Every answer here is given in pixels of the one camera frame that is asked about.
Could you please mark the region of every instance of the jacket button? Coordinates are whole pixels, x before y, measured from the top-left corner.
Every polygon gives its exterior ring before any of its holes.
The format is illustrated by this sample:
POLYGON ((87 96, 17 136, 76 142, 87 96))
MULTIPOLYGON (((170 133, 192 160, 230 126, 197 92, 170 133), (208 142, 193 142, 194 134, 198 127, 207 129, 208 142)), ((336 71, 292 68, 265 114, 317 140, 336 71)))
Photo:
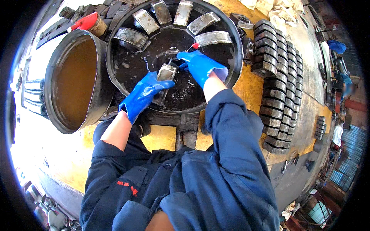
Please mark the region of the jacket button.
POLYGON ((165 168, 166 170, 171 170, 171 169, 172 169, 171 164, 166 164, 166 166, 164 166, 164 168, 165 168))

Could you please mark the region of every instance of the round metal tub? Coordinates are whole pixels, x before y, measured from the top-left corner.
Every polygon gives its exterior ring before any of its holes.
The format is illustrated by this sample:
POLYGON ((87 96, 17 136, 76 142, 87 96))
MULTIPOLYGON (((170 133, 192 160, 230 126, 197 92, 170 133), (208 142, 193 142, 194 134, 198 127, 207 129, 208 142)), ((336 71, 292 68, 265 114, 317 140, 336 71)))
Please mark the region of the round metal tub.
POLYGON ((49 119, 64 134, 96 123, 107 111, 114 85, 105 65, 106 43, 88 31, 69 33, 53 52, 45 74, 49 119))
MULTIPOLYGON (((174 18, 179 7, 179 0, 164 0, 172 21, 162 25, 156 18, 152 3, 158 0, 151 0, 141 3, 131 9, 113 29, 107 45, 107 69, 112 83, 125 95, 129 95, 134 86, 146 75, 147 66, 150 71, 158 71, 163 63, 168 60, 161 60, 161 54, 166 53, 171 47, 180 51, 187 50, 195 42, 194 34, 187 30, 186 26, 174 26, 174 18), (138 24, 137 15, 146 10, 160 25, 160 29, 151 33, 138 24), (143 52, 134 52, 128 47, 122 46, 122 41, 114 36, 119 28, 129 28, 148 36, 150 45, 143 52)), ((217 7, 202 0, 192 1, 192 10, 187 25, 200 16, 214 12, 221 20, 211 24, 197 35, 212 32, 226 31, 229 33, 231 43, 211 44, 200 47, 199 50, 213 58, 229 69, 229 75, 225 81, 228 88, 232 88, 241 74, 243 64, 243 49, 239 33, 234 23, 217 7)), ((201 87, 195 82, 190 74, 178 72, 175 77, 175 87, 169 89, 163 105, 151 103, 149 108, 175 114, 197 113, 205 109, 206 102, 201 87)))

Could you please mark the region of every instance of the dark oily liquid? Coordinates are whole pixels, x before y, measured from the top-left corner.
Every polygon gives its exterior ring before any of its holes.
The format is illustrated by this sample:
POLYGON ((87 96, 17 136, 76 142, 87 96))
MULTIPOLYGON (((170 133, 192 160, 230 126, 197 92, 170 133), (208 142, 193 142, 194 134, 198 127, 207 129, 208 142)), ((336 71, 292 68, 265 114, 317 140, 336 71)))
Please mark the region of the dark oily liquid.
POLYGON ((85 121, 95 84, 97 54, 94 41, 75 46, 55 79, 54 108, 66 127, 77 130, 85 121))
MULTIPOLYGON (((151 38, 150 46, 141 53, 131 53, 121 46, 115 47, 113 66, 116 78, 128 92, 148 73, 144 57, 148 61, 150 71, 158 71, 163 63, 168 63, 171 56, 166 55, 171 47, 186 51, 194 39, 184 30, 172 29, 162 31, 151 38)), ((199 49, 205 55, 213 58, 227 68, 233 60, 231 44, 215 44, 199 49)), ((163 110, 182 111, 205 103, 202 88, 190 73, 178 71, 174 77, 175 87, 169 89, 164 100, 163 110)))

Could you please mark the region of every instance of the brown liquid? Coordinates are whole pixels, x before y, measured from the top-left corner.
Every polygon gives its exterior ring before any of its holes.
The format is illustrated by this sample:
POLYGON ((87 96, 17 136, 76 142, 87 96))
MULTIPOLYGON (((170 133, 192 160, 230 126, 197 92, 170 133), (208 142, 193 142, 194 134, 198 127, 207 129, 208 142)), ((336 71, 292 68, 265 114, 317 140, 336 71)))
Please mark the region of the brown liquid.
POLYGON ((97 53, 89 35, 87 41, 75 46, 54 77, 53 105, 63 124, 77 130, 85 121, 93 93, 97 68, 97 53))

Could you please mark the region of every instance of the blue rubber glove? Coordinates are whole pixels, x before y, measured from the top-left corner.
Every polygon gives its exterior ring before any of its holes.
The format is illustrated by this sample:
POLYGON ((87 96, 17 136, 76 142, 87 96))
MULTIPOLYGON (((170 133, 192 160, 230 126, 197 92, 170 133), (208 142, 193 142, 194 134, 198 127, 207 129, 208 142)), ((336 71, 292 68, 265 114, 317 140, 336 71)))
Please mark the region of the blue rubber glove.
POLYGON ((172 80, 158 81, 157 72, 149 72, 134 87, 133 91, 120 103, 118 111, 126 111, 131 124, 134 124, 139 114, 152 102, 155 94, 161 90, 175 86, 172 80))
POLYGON ((229 70, 225 66, 202 54, 198 50, 193 52, 180 52, 177 54, 177 58, 186 62, 180 65, 180 69, 188 69, 202 89, 212 71, 221 81, 225 81, 229 74, 229 70))

